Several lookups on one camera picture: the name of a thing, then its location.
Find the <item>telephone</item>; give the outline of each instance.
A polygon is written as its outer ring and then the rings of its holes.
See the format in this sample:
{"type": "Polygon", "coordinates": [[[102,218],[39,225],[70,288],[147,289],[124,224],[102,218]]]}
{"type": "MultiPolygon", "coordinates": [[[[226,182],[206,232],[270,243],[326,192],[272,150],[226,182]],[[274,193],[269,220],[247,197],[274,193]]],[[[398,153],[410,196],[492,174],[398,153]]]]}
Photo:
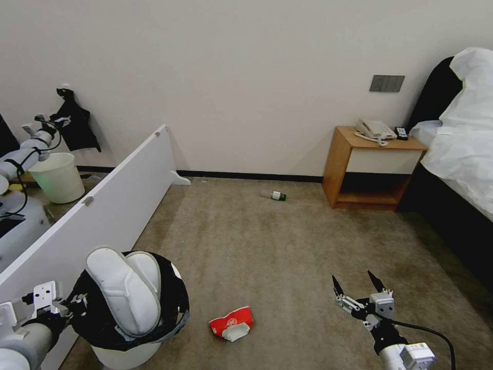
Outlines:
{"type": "Polygon", "coordinates": [[[386,146],[388,143],[384,140],[395,139],[397,135],[389,126],[380,121],[358,120],[356,128],[359,132],[354,134],[362,139],[374,141],[380,146],[386,146]]]}

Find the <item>crumpled paper cup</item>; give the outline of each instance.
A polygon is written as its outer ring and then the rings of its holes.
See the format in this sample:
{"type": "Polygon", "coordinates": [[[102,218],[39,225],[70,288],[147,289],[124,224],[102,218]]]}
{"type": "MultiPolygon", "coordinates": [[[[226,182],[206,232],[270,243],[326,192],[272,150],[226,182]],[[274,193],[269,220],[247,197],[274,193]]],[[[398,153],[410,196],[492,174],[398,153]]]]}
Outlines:
{"type": "Polygon", "coordinates": [[[238,308],[224,317],[209,321],[209,326],[216,336],[231,342],[247,335],[252,324],[253,317],[249,306],[238,308]]]}

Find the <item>nightstand shelf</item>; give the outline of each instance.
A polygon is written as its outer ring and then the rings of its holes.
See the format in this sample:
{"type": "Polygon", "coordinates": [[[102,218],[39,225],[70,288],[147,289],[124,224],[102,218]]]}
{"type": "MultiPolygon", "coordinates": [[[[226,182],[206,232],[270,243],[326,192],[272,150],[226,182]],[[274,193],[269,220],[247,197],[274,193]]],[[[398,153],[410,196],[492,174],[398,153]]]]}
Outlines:
{"type": "Polygon", "coordinates": [[[395,210],[426,148],[412,138],[379,147],[354,131],[334,132],[323,183],[331,207],[395,210]]]}

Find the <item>black baseboard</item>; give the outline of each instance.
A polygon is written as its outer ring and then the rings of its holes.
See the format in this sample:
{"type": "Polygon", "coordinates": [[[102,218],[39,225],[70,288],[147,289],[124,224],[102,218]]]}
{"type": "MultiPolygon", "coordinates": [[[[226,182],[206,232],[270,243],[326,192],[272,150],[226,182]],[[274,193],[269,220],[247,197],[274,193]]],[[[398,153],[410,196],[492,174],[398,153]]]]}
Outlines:
{"type": "Polygon", "coordinates": [[[77,166],[79,171],[84,172],[102,172],[102,173],[110,173],[115,169],[115,167],[100,167],[100,166],[77,166]]]}
{"type": "Polygon", "coordinates": [[[236,178],[245,180],[275,180],[275,181],[294,181],[294,182],[318,182],[323,180],[322,176],[304,175],[274,175],[274,174],[252,174],[241,172],[211,172],[211,171],[187,171],[177,170],[180,176],[184,177],[217,177],[217,178],[236,178]]]}

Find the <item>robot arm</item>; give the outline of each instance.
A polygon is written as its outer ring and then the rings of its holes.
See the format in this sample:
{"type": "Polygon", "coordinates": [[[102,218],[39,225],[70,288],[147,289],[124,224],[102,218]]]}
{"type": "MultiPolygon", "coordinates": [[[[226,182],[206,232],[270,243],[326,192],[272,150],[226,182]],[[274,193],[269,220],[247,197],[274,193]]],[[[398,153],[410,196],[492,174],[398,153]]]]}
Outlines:
{"type": "Polygon", "coordinates": [[[35,131],[31,125],[24,125],[23,129],[31,136],[21,144],[19,150],[3,156],[0,161],[0,194],[8,189],[8,183],[12,178],[27,171],[38,161],[44,161],[49,157],[48,150],[55,138],[55,133],[60,127],[67,124],[69,118],[61,118],[57,121],[46,121],[42,115],[34,118],[42,122],[42,128],[35,131]]]}
{"type": "Polygon", "coordinates": [[[426,343],[408,344],[392,324],[395,315],[393,292],[385,288],[380,279],[368,271],[377,290],[369,298],[353,299],[344,294],[337,279],[332,276],[335,303],[345,312],[363,321],[375,345],[376,354],[385,370],[426,370],[435,361],[435,355],[426,343]]]}
{"type": "Polygon", "coordinates": [[[75,316],[85,314],[85,295],[67,303],[55,281],[37,285],[22,302],[0,304],[0,368],[37,370],[57,343],[60,333],[75,316]],[[34,304],[31,320],[25,319],[24,303],[34,304]]]}

